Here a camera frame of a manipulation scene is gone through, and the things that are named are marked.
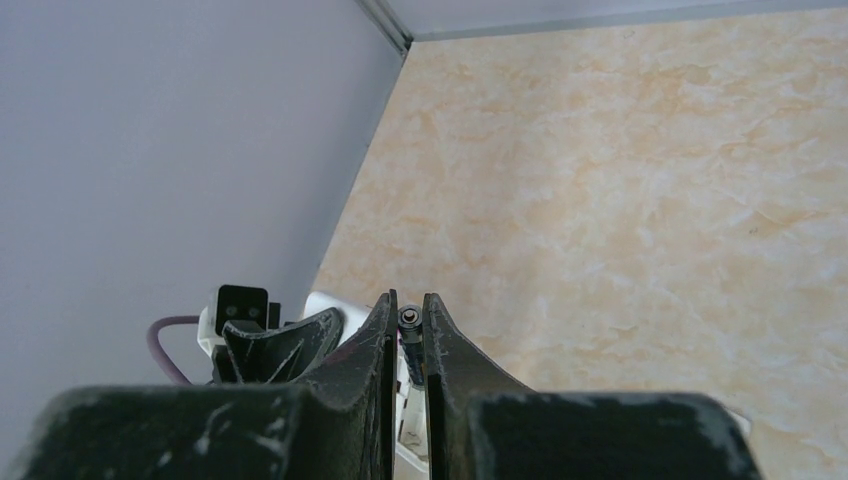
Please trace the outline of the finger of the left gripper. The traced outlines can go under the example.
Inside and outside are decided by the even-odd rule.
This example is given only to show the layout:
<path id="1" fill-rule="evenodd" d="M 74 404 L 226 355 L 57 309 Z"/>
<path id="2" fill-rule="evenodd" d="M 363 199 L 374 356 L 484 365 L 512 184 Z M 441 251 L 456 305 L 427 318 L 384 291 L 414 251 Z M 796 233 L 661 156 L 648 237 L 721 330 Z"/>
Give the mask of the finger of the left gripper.
<path id="1" fill-rule="evenodd" d="M 291 382 L 319 365 L 338 346 L 343 327 L 344 317 L 336 308 L 271 330 L 248 320 L 229 321 L 223 327 L 221 382 Z"/>

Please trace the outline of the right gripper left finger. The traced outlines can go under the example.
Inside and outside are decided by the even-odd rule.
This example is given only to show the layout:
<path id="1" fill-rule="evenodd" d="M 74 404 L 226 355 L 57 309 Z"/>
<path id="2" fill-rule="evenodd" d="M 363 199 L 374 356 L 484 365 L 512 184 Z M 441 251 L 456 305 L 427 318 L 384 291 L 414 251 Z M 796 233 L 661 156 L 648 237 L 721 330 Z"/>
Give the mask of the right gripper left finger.
<path id="1" fill-rule="evenodd" d="M 388 479 L 398 301 L 285 383 L 90 386 L 55 397 L 20 479 Z"/>

